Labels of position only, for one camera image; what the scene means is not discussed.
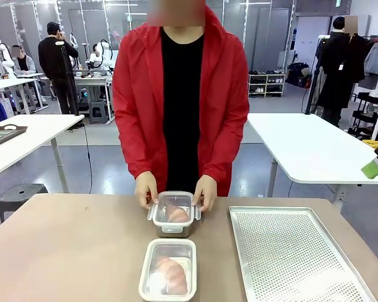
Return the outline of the person's left hand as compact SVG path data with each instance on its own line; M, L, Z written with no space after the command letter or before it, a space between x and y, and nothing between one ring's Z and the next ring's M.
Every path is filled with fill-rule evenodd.
M193 204L202 204L201 212L209 211L217 199L217 182L208 175L202 175L195 187Z

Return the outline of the person's right hand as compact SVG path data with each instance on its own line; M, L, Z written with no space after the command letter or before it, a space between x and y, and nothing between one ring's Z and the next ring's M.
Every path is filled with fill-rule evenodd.
M153 203L158 203L157 182L152 172L146 171L137 176L135 195L142 208L149 209Z

